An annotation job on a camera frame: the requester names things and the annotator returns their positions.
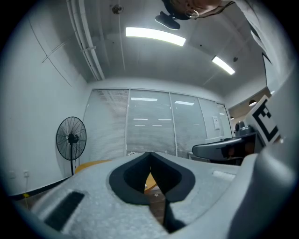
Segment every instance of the ceiling light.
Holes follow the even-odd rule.
[[[229,65],[227,65],[224,61],[222,61],[217,56],[215,56],[212,59],[212,62],[214,62],[215,64],[219,65],[223,70],[227,71],[230,75],[232,75],[232,74],[235,73],[235,71]]]
[[[126,28],[126,36],[145,37],[183,46],[186,39],[168,32],[149,28]]]
[[[140,101],[157,101],[158,99],[153,99],[153,98],[131,98],[131,100],[140,100]]]
[[[256,105],[256,101],[254,99],[252,99],[250,102],[249,102],[249,106],[252,107],[252,106],[255,106]]]
[[[175,104],[181,104],[181,105],[194,105],[194,103],[190,103],[190,102],[184,102],[184,101],[176,101],[174,102]]]

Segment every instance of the yellow object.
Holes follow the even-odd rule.
[[[76,168],[75,174],[82,171],[85,168],[91,167],[91,166],[96,165],[96,164],[108,162],[108,161],[111,161],[111,160],[99,160],[99,161],[92,161],[92,162],[83,163],[79,167]],[[149,174],[145,184],[147,185],[147,188],[144,189],[144,193],[146,193],[147,191],[149,191],[152,188],[156,187],[156,185],[157,185],[156,181],[154,180],[151,173]]]

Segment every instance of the window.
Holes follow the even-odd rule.
[[[156,151],[176,155],[169,94],[130,91],[127,154]]]
[[[206,128],[197,97],[172,94],[171,103],[177,138],[178,157],[188,158],[192,147],[204,144]]]
[[[124,156],[128,92],[92,91],[84,116],[87,140],[81,164]]]
[[[231,137],[224,105],[168,92],[94,90],[83,122],[87,141],[80,163],[146,151],[188,158],[194,145]]]

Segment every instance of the ceiling pipe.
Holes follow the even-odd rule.
[[[71,10],[71,0],[66,0],[66,4],[67,4],[67,9],[68,9],[68,11],[69,11],[70,19],[71,19],[71,25],[72,25],[73,30],[74,30],[74,32],[75,32],[76,39],[77,39],[77,41],[78,41],[78,44],[79,44],[81,50],[83,50],[83,46],[82,46],[82,43],[81,43],[81,41],[80,41],[80,38],[79,38],[79,35],[78,35],[78,32],[77,32],[77,28],[76,28],[76,24],[75,24],[75,22],[74,22],[74,18],[73,18],[73,13],[72,13],[72,10]],[[88,61],[85,52],[83,52],[83,56],[84,56],[84,58],[85,58],[85,60],[86,60],[86,62],[87,62],[87,65],[88,65],[89,69],[91,70],[91,72],[92,72],[92,74],[93,74],[93,77],[94,77],[95,79],[97,79],[97,77],[96,77],[96,75],[95,75],[95,73],[94,73],[94,71],[93,71],[92,65],[91,65],[91,63]]]
[[[83,33],[83,30],[82,30],[82,27],[81,27],[81,24],[80,24],[80,18],[79,18],[77,6],[76,6],[76,0],[71,0],[71,8],[72,8],[72,16],[74,18],[74,23],[75,23],[75,27],[76,27],[75,32],[77,32],[77,34],[78,34],[81,50],[83,50],[82,52],[83,52],[83,54],[85,54],[85,56],[86,56],[86,58],[89,62],[89,65],[92,69],[92,72],[94,73],[95,79],[96,80],[101,80],[100,75],[97,71],[97,68],[94,66],[93,60],[90,57],[89,52],[86,51],[87,46],[86,46],[86,41],[85,41],[85,38],[84,38],[84,33]]]
[[[122,46],[122,38],[121,38],[121,14],[118,14],[118,28],[120,31],[121,57],[122,57],[123,69],[126,71],[125,57],[123,54],[123,46]]]
[[[86,39],[87,39],[88,47],[91,49],[90,52],[92,54],[93,60],[95,62],[95,65],[96,65],[99,73],[100,73],[100,76],[101,76],[102,80],[105,80],[103,70],[102,70],[101,65],[99,63],[97,54],[95,53],[95,50],[94,50],[92,37],[90,36],[88,22],[87,22],[87,18],[86,18],[84,0],[79,0],[79,9],[80,9],[80,14],[81,14],[82,23],[83,23],[83,29],[84,29],[85,36],[86,36]]]
[[[101,5],[101,1],[96,1],[96,9],[97,9],[97,16],[98,16],[100,39],[101,39],[101,42],[103,44],[103,49],[104,49],[104,52],[105,52],[105,57],[106,57],[107,64],[110,67],[110,61],[109,61],[109,57],[108,57],[108,53],[107,53],[107,47],[106,47],[106,44],[105,44],[105,36],[104,36],[104,32],[103,32],[102,17],[101,17],[101,6],[100,5]]]

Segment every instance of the wooden surface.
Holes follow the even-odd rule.
[[[111,160],[99,160],[99,161],[92,161],[92,162],[83,163],[79,167],[76,168],[75,174],[80,172],[81,170],[83,170],[85,168],[91,167],[91,166],[96,165],[96,164],[108,162],[108,161],[111,161]],[[156,185],[157,185],[156,181],[154,180],[151,173],[149,174],[145,184],[146,184],[147,188],[144,189],[144,193],[147,193],[147,191],[149,191],[152,188],[156,187]]]
[[[163,225],[164,212],[165,212],[165,196],[161,190],[148,190],[145,194],[149,199],[149,210],[158,220],[158,222]]]

